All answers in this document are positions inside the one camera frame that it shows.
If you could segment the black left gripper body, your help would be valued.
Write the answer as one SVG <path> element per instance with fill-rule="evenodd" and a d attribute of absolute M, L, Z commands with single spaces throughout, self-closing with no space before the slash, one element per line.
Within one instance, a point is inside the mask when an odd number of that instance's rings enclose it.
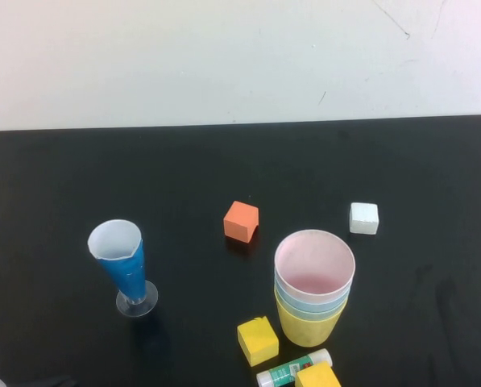
<path fill-rule="evenodd" d="M 69 375 L 48 377 L 20 384 L 21 387 L 77 387 L 77 381 Z"/>

